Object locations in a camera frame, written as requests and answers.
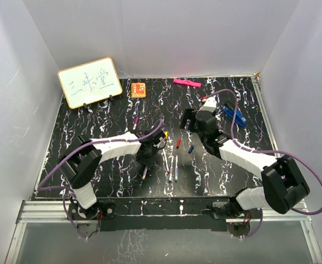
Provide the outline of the white pen yellow end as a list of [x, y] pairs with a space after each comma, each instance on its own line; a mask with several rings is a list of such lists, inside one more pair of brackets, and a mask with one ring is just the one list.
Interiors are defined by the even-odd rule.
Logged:
[[145, 180], [147, 172], [148, 172], [148, 167], [145, 167], [142, 175], [142, 180]]

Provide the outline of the white pen red end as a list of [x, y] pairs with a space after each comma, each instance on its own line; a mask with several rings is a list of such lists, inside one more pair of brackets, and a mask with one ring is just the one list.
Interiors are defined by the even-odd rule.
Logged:
[[166, 171], [169, 174], [170, 173], [170, 169], [169, 169], [168, 159], [167, 159], [167, 156], [166, 156], [165, 149], [162, 149], [162, 154], [163, 154], [163, 157], [164, 157], [164, 163], [165, 163]]

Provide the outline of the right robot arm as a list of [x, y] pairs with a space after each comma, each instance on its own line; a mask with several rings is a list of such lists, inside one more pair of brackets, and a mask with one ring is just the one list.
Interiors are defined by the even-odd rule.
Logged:
[[216, 102], [209, 98], [200, 109], [187, 108], [180, 128], [196, 133], [206, 151], [249, 171], [262, 181], [262, 186], [238, 192], [230, 212], [243, 218], [253, 208], [270, 207], [285, 214], [303, 200], [310, 188], [295, 160], [284, 155], [276, 158], [254, 150], [246, 151], [237, 141], [220, 131], [215, 117]]

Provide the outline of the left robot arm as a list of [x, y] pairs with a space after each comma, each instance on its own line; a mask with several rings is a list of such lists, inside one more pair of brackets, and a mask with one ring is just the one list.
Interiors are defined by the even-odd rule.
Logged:
[[157, 153], [164, 147], [165, 132], [157, 129], [132, 130], [105, 139], [89, 139], [79, 136], [62, 155], [59, 170], [69, 182], [78, 204], [77, 212], [86, 219], [94, 219], [99, 205], [91, 184], [98, 166], [105, 161], [126, 155], [135, 156], [136, 162], [150, 167]]

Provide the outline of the white pen green end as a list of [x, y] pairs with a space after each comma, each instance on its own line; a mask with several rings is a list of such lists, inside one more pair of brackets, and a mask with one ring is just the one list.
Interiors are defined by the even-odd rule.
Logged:
[[174, 156], [171, 156], [170, 170], [169, 170], [169, 183], [173, 181], [173, 163], [174, 163]]

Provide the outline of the blue pen cap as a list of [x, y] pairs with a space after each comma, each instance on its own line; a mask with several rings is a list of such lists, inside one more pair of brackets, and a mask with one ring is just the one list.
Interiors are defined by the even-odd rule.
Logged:
[[194, 146], [191, 145], [190, 148], [189, 148], [189, 150], [188, 150], [188, 153], [192, 153], [193, 149], [194, 149]]

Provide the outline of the red pen cap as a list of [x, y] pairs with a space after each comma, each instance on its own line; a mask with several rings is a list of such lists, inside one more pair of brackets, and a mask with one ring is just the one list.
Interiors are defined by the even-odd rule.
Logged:
[[178, 140], [177, 140], [177, 144], [176, 144], [176, 148], [177, 148], [177, 149], [180, 147], [180, 144], [181, 144], [181, 139], [178, 139]]

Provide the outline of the white pen blue end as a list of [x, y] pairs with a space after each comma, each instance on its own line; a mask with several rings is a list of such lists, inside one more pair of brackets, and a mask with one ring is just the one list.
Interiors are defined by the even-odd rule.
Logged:
[[175, 183], [178, 181], [178, 155], [175, 157], [175, 178], [174, 178]]

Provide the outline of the blue stapler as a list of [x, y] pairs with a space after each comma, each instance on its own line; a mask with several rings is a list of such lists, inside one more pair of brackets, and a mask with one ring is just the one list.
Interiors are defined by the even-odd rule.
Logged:
[[[227, 116], [233, 118], [235, 113], [235, 105], [232, 104], [230, 101], [226, 101], [222, 106], [222, 110]], [[236, 111], [235, 123], [240, 127], [245, 127], [247, 125], [247, 120], [239, 109], [237, 109]]]

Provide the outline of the pink plastic piece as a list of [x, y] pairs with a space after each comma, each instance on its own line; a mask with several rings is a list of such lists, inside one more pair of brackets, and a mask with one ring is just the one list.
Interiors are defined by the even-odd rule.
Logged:
[[202, 84], [200, 82], [194, 82], [191, 80], [182, 80], [178, 78], [174, 78], [173, 83], [178, 85], [186, 85], [186, 86], [192, 86], [192, 87], [201, 87]]

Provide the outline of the orange notepad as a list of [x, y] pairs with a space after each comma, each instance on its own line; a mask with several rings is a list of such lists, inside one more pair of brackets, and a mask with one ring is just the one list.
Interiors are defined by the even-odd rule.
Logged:
[[131, 84], [131, 97], [132, 98], [145, 98], [146, 97], [146, 84], [135, 82]]

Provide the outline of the small whiteboard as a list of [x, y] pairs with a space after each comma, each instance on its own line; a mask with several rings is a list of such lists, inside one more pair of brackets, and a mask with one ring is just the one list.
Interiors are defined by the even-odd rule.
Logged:
[[60, 70], [57, 75], [71, 109], [109, 99], [123, 92], [110, 57]]

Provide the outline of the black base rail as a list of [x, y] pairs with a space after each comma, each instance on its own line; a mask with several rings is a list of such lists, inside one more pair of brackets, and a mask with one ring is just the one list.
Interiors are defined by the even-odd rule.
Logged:
[[93, 221], [99, 232], [234, 228], [235, 235], [246, 236], [250, 223], [262, 216], [260, 210], [243, 210], [228, 197], [101, 197], [88, 209], [71, 199], [65, 210], [69, 220]]

